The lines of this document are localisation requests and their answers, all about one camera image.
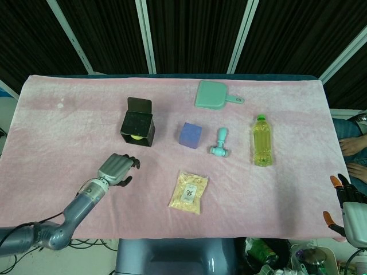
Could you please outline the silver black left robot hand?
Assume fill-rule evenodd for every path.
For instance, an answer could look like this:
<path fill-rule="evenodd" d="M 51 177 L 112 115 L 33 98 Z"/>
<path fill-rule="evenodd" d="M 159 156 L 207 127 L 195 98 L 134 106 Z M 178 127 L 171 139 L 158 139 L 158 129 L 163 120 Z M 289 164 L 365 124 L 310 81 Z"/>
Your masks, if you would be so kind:
<path fill-rule="evenodd" d="M 99 168 L 97 177 L 104 179 L 109 186 L 125 187 L 132 181 L 127 176 L 131 168 L 140 169 L 140 160 L 127 154 L 113 153 Z"/>

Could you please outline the white right hand orange fingertips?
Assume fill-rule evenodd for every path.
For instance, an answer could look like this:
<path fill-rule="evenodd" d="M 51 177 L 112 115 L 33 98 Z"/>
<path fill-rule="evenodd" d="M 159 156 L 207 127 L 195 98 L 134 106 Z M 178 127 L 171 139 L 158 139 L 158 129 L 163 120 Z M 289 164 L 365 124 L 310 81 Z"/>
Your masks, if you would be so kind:
<path fill-rule="evenodd" d="M 359 192 L 342 174 L 332 175 L 330 181 L 336 190 L 341 208 L 343 226 L 334 222 L 329 212 L 323 212 L 328 228 L 346 238 L 358 249 L 366 248 L 366 195 Z"/>

